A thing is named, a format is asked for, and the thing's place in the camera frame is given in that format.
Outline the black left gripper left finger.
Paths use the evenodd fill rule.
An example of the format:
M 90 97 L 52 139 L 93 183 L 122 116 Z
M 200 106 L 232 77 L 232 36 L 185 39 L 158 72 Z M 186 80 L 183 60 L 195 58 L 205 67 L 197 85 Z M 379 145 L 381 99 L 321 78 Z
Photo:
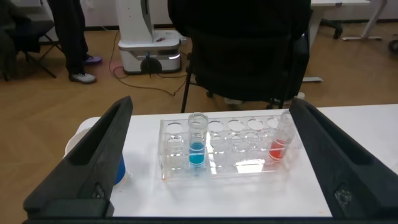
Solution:
M 116 101 L 25 199 L 25 209 L 108 202 L 133 111 L 129 96 Z

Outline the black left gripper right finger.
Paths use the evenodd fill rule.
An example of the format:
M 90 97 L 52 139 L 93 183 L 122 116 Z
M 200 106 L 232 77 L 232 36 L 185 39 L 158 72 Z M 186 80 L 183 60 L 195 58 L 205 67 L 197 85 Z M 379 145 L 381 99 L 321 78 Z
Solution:
M 307 101 L 289 111 L 333 217 L 397 217 L 395 172 Z

